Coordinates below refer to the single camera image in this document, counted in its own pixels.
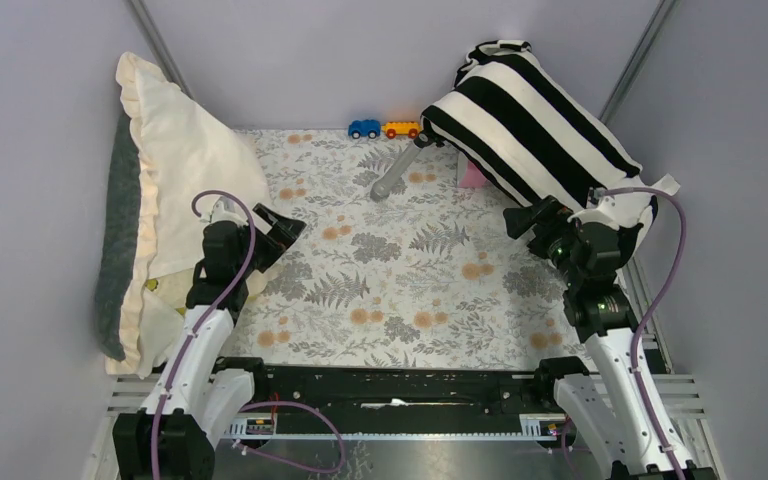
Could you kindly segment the floral patterned table mat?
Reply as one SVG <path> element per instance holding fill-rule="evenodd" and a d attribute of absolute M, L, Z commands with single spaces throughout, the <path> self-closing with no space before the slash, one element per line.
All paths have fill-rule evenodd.
<path fill-rule="evenodd" d="M 403 141 L 334 130 L 250 137 L 275 208 L 307 227 L 246 304 L 225 355 L 487 370 L 586 356 L 564 316 L 559 274 L 507 236 L 506 195 L 457 186 L 455 150 L 424 151 L 375 202 L 370 187 Z"/>

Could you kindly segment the yellow orange toy car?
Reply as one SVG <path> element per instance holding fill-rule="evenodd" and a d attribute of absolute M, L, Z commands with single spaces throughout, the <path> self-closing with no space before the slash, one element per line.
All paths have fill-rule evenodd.
<path fill-rule="evenodd" d="M 397 136 L 406 136 L 410 139 L 416 138 L 421 130 L 418 122 L 386 122 L 382 126 L 382 132 L 388 139 L 394 139 Z"/>

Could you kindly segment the pink plastic toy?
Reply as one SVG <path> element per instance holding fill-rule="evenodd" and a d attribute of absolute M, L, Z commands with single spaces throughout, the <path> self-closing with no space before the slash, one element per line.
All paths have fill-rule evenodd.
<path fill-rule="evenodd" d="M 487 183 L 487 179 L 466 157 L 459 157 L 457 164 L 457 186 L 459 188 L 481 188 Z"/>

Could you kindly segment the cream yellow-trimmed cloth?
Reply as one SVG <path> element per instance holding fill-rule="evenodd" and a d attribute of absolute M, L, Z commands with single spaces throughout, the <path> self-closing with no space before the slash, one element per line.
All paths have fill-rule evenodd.
<path fill-rule="evenodd" d="M 184 316 L 187 310 L 186 298 L 192 287 L 193 279 L 194 269 L 190 268 L 162 277 L 149 278 L 144 283 L 144 287 L 157 296 L 161 302 Z"/>

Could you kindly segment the blue toy car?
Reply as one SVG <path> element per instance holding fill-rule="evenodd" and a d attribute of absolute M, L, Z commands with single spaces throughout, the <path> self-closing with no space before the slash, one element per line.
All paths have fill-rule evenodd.
<path fill-rule="evenodd" d="M 381 123 L 375 119 L 354 120 L 349 124 L 347 130 L 348 135 L 353 139 L 363 137 L 375 139 L 381 135 L 381 131 Z"/>

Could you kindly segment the dark green cushion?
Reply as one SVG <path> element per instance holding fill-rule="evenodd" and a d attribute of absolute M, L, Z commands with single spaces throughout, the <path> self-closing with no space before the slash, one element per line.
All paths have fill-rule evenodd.
<path fill-rule="evenodd" d="M 131 118 L 122 112 L 111 152 L 105 231 L 94 295 L 96 340 L 102 353 L 116 361 L 125 359 L 119 333 L 121 306 L 133 278 L 141 202 L 139 153 L 130 125 Z"/>

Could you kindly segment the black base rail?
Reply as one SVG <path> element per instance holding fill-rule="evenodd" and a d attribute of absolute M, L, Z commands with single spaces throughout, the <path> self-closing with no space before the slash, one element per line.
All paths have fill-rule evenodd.
<path fill-rule="evenodd" d="M 528 420 L 560 421 L 555 383 L 586 374 L 573 357 L 540 361 L 536 371 L 422 370 L 268 365 L 256 357 L 224 357 L 213 371 L 242 369 L 254 376 L 255 412 L 283 437 L 442 435 L 455 439 L 527 437 Z M 319 411 L 325 421 L 296 408 Z"/>

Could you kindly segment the black white striped pillowcase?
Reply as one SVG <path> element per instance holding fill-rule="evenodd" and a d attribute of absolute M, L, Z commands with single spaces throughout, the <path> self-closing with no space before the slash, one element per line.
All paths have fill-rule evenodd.
<path fill-rule="evenodd" d="M 452 90 L 422 111 L 421 125 L 518 205 L 552 197 L 573 218 L 620 233 L 630 252 L 657 216 L 642 165 L 549 76 L 524 40 L 477 45 Z"/>

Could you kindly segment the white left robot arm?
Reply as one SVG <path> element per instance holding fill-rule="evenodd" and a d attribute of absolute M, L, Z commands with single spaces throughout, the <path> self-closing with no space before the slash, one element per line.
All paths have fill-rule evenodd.
<path fill-rule="evenodd" d="M 271 268 L 307 225 L 262 204 L 251 214 L 268 229 L 223 219 L 203 230 L 171 358 L 137 411 L 113 425 L 122 479 L 212 478 L 215 450 L 239 408 L 256 411 L 269 401 L 267 380 L 216 362 L 249 297 L 247 279 Z"/>

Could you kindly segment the cream ruffled pillow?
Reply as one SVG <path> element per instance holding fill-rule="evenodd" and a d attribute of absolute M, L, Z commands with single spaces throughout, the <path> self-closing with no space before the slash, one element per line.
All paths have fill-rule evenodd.
<path fill-rule="evenodd" d="M 133 278 L 121 306 L 125 359 L 104 354 L 105 368 L 145 377 L 169 358 L 183 318 L 144 283 L 194 268 L 202 231 L 218 211 L 241 217 L 273 198 L 253 139 L 217 120 L 157 65 L 126 52 L 115 79 L 139 153 L 141 202 Z"/>

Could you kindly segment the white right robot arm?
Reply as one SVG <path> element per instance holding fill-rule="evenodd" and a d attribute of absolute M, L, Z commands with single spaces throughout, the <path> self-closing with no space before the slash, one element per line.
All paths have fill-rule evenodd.
<path fill-rule="evenodd" d="M 533 396 L 543 410 L 563 410 L 606 479 L 714 479 L 673 426 L 642 350 L 645 329 L 617 282 L 643 226 L 583 222 L 547 197 L 503 213 L 507 234 L 533 233 L 529 251 L 563 276 L 564 313 L 590 355 L 608 398 L 577 357 L 544 359 Z"/>

